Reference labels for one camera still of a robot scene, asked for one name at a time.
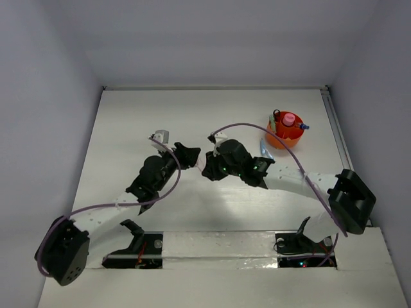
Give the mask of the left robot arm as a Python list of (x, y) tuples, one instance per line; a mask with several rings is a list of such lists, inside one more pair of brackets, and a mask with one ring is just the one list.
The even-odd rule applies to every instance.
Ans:
[(35, 254), (40, 273), (66, 286), (78, 278), (87, 265), (91, 243), (118, 225), (132, 225), (134, 209), (142, 214), (165, 199), (176, 188), (162, 192), (171, 177), (195, 167), (200, 148), (173, 147), (152, 140), (158, 153), (147, 157), (138, 176), (114, 201), (91, 205), (52, 222)]

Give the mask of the pink highlighter pen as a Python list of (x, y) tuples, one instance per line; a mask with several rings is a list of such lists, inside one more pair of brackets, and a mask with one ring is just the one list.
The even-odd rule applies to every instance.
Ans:
[(197, 168), (198, 168), (199, 170), (201, 170), (201, 171), (203, 171), (204, 168), (205, 168), (205, 164), (204, 164), (204, 162), (203, 162), (201, 159), (198, 159), (198, 160), (197, 160)]

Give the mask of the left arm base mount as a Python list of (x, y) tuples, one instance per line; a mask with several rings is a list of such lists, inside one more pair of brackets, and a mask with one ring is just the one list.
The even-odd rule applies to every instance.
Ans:
[(124, 220), (120, 225), (130, 231), (132, 240), (126, 248), (111, 252), (104, 257), (101, 265), (106, 269), (162, 269), (164, 234), (146, 233), (131, 219)]

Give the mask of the blue highlighter pen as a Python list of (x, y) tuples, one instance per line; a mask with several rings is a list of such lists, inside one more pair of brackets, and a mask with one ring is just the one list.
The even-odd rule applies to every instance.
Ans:
[(268, 150), (268, 148), (265, 144), (265, 140), (263, 138), (260, 139), (259, 147), (260, 147), (260, 153), (261, 153), (262, 157), (266, 157), (266, 158), (269, 158), (271, 160), (274, 159), (271, 152), (269, 152), (269, 150)]

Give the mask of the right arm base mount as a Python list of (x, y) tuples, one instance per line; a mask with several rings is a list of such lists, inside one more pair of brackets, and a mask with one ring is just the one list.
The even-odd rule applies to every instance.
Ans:
[(329, 236), (315, 243), (303, 234), (309, 219), (304, 219), (297, 231), (275, 234), (273, 249), (279, 268), (337, 268), (335, 241)]

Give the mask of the green highlighter pen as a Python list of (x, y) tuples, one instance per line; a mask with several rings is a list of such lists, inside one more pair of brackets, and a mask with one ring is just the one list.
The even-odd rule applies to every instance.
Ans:
[(273, 114), (269, 115), (269, 123), (270, 123), (270, 129), (274, 134), (276, 134), (276, 122), (275, 122), (275, 117)]

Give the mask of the black scissors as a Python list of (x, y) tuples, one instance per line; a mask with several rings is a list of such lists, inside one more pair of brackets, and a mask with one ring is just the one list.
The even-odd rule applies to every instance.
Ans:
[(280, 120), (280, 118), (281, 118), (281, 111), (278, 110), (278, 109), (275, 109), (275, 110), (273, 111), (273, 117), (274, 117), (274, 120), (275, 120), (275, 121)]

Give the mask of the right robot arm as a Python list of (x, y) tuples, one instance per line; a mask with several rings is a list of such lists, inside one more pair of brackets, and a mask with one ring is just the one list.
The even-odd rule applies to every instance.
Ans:
[(220, 181), (237, 176), (251, 187), (281, 190), (318, 200), (324, 212), (308, 218), (295, 238), (297, 247), (309, 252), (329, 235), (364, 233), (376, 197), (350, 169), (337, 175), (305, 173), (300, 167), (289, 167), (270, 158), (252, 157), (237, 140), (218, 142), (207, 152), (202, 176)]

